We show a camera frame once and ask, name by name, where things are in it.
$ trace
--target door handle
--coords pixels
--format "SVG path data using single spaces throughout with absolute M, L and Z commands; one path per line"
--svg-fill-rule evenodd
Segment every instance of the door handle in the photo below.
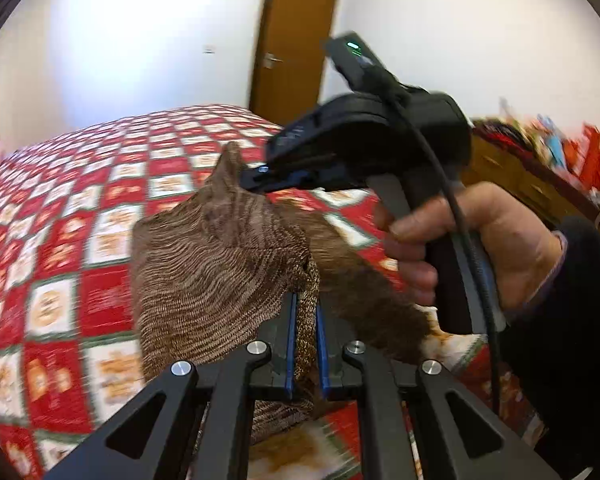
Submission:
M 262 60 L 262 65 L 264 68 L 273 68 L 273 64 L 276 62 L 282 62 L 282 60 L 274 56 L 272 53 L 267 52 Z
M 545 198 L 549 198 L 549 196 L 547 195 L 547 193 L 545 193 L 542 188 L 540 186 L 534 186 L 533 184 L 531 185 L 532 189 L 536 192 L 538 192 L 539 194 L 541 194 L 542 196 L 544 196 Z
M 502 165 L 495 159 L 495 158 L 491 158 L 490 156 L 487 155 L 483 155 L 484 160 L 486 160 L 488 163 L 493 164 L 494 166 L 497 166 L 498 168 L 502 168 Z

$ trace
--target cable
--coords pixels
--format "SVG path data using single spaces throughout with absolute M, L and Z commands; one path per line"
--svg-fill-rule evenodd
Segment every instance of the cable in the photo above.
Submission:
M 491 409 L 499 416 L 500 415 L 500 344 L 496 336 L 495 320 L 493 312 L 495 310 L 491 301 L 491 297 L 487 290 L 487 284 L 484 275 L 478 264 L 478 256 L 475 250 L 474 243 L 469 236 L 469 229 L 466 225 L 464 213 L 458 205 L 456 196 L 451 189 L 451 182 L 446 176 L 445 170 L 440 164 L 436 153 L 429 144 L 429 141 L 416 128 L 409 116 L 407 115 L 407 107 L 411 100 L 411 95 L 404 89 L 404 86 L 395 78 L 395 76 L 382 66 L 368 65 L 363 69 L 362 85 L 360 90 L 374 94 L 382 99 L 390 106 L 400 118 L 404 121 L 405 126 L 411 131 L 415 139 L 418 141 L 420 148 L 425 156 L 429 159 L 438 181 L 442 194 L 449 203 L 451 213 L 456 222 L 456 229 L 460 236 L 462 250 L 469 264 L 471 276 L 474 279 L 480 299 L 480 308 L 484 316 L 484 323 L 487 331 L 487 342 L 489 343 L 489 360 L 491 365 Z
M 442 188 L 442 194 L 449 203 L 451 213 L 454 216 L 456 222 L 456 229 L 460 235 L 460 241 L 464 254 L 467 256 L 469 263 L 469 270 L 474 278 L 476 287 L 478 290 L 478 296 L 480 297 L 480 307 L 484 315 L 484 322 L 487 329 L 487 342 L 489 344 L 489 361 L 491 364 L 491 409 L 497 416 L 500 415 L 500 343 L 496 335 L 495 320 L 493 318 L 494 305 L 491 301 L 491 297 L 487 292 L 487 285 L 484 279 L 484 275 L 480 270 L 478 264 L 478 256 L 475 250 L 475 246 L 471 237 L 469 236 L 469 229 L 466 225 L 466 219 L 464 213 L 458 205 L 458 200 L 453 193 L 451 188 L 451 182 L 446 176 L 445 170 L 440 164 L 436 153 L 429 144 L 429 141 L 422 134 L 422 132 L 411 123 L 407 112 L 403 105 L 395 98 L 388 99 L 388 103 L 394 108 L 396 112 L 400 114 L 400 117 L 404 121 L 408 129 L 410 129 L 413 136 L 418 141 L 420 148 L 424 152 L 425 156 L 429 159 L 429 162 L 433 166 L 436 176 L 440 181 L 440 187 Z

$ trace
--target black sleeve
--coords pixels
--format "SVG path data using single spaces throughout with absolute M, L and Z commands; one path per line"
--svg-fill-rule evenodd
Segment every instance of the black sleeve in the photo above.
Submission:
M 501 334 L 502 355 L 549 434 L 592 465 L 600 449 L 600 234 L 577 218 L 558 230 L 568 241 L 562 268 L 533 314 Z

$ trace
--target door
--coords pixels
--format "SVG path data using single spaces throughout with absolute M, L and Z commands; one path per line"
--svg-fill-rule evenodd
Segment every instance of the door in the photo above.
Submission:
M 265 0 L 250 109 L 287 124 L 318 101 L 335 0 Z

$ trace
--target dresser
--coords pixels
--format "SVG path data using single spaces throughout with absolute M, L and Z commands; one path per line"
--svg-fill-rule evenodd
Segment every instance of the dresser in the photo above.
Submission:
M 479 129 L 474 130 L 471 163 L 461 178 L 466 186 L 481 181 L 498 184 L 549 227 L 566 216 L 581 216 L 594 222 L 600 232 L 599 206 L 538 160 L 518 155 L 488 139 Z

